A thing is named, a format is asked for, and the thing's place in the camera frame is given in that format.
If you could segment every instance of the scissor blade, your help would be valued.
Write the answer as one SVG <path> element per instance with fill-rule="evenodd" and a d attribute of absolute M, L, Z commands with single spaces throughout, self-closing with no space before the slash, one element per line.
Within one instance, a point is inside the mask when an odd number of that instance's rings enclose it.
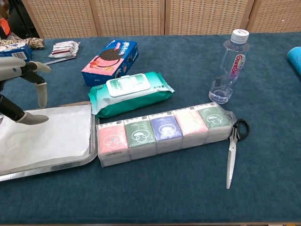
<path fill-rule="evenodd" d="M 227 189 L 230 188 L 234 165 L 235 165 L 235 156 L 236 156 L 236 144 L 235 142 L 230 143 L 228 151 L 228 164 L 227 164 Z"/>

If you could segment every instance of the blue box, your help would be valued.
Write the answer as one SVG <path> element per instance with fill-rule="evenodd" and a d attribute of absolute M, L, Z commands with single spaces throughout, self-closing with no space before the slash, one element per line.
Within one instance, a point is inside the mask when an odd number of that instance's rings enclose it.
<path fill-rule="evenodd" d="M 32 58 L 32 49 L 26 43 L 0 46 L 0 57 L 17 57 L 25 62 Z"/>
<path fill-rule="evenodd" d="M 98 86 L 126 75 L 137 57 L 137 42 L 111 41 L 81 71 L 86 85 Z"/>

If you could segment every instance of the bottle label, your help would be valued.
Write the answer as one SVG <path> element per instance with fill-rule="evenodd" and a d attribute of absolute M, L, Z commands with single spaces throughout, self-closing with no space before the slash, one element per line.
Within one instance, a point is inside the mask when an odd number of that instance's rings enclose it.
<path fill-rule="evenodd" d="M 238 54 L 235 58 L 233 66 L 231 68 L 229 79 L 237 79 L 240 70 L 243 68 L 246 60 L 246 56 L 244 54 Z"/>

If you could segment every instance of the black scissor handle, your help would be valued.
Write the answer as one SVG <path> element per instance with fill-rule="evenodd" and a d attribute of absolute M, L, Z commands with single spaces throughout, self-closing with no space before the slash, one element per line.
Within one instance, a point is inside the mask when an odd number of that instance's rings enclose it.
<path fill-rule="evenodd" d="M 244 124 L 244 125 L 246 126 L 246 133 L 241 133 L 241 132 L 240 132 L 240 124 L 241 124 L 241 123 Z M 243 139 L 245 139 L 245 138 L 249 135 L 249 133 L 250 133 L 250 131 L 251 131 L 251 126 L 250 126 L 249 123 L 248 123 L 246 120 L 244 120 L 244 119 L 238 119 L 234 126 L 237 128 L 237 139 L 238 139 L 238 140 L 243 140 Z"/>

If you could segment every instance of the scissors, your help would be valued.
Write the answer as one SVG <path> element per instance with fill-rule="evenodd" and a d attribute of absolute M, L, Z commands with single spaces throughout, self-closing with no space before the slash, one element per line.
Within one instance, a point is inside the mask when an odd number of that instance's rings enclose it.
<path fill-rule="evenodd" d="M 246 133 L 240 132 L 240 125 L 244 124 L 246 126 Z M 227 189 L 230 188 L 234 164 L 235 164 L 235 156 L 236 156 L 236 143 L 239 140 L 245 139 L 250 133 L 251 127 L 249 123 L 244 119 L 239 119 L 233 125 L 233 129 L 230 135 L 230 146 L 228 151 L 228 164 L 227 164 Z"/>

